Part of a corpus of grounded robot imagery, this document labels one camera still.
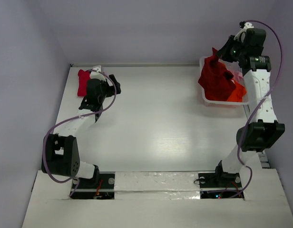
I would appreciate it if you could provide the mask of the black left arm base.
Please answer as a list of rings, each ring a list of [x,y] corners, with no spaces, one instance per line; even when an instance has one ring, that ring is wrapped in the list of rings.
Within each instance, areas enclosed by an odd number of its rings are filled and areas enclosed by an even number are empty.
[[[101,172],[96,179],[79,178],[77,189],[70,196],[75,200],[113,200],[115,173]]]

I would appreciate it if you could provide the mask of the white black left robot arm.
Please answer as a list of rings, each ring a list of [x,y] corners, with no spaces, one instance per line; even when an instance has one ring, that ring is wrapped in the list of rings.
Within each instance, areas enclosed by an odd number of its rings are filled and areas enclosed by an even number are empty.
[[[51,127],[44,137],[42,171],[57,183],[61,181],[56,176],[63,176],[67,181],[82,178],[90,188],[99,184],[98,167],[80,160],[77,136],[97,122],[107,110],[103,107],[105,99],[116,99],[121,93],[121,86],[113,74],[96,74],[102,78],[87,81],[87,94],[77,115]]]

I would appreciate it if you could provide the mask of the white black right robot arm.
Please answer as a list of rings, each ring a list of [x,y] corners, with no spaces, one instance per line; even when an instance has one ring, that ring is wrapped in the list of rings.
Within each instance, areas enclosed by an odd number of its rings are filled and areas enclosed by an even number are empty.
[[[256,153],[271,148],[285,132],[285,125],[278,122],[274,113],[270,85],[271,61],[262,55],[266,31],[243,28],[230,36],[217,56],[229,63],[238,63],[248,95],[250,116],[236,134],[237,145],[219,162],[213,174],[214,183],[226,185]]]

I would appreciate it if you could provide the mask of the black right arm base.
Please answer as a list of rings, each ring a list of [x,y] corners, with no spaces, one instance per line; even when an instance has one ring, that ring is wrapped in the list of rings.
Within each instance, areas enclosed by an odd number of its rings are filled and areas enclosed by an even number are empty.
[[[244,199],[239,173],[227,177],[218,177],[214,172],[199,173],[193,183],[200,187],[201,199],[227,199],[234,195]]]

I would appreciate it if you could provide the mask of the dark red t shirt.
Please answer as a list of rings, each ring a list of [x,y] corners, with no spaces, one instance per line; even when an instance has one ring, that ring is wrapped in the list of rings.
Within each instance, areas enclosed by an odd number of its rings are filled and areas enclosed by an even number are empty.
[[[225,64],[219,61],[217,50],[212,48],[212,55],[204,59],[201,76],[198,80],[208,100],[227,101],[236,89],[233,74]]]

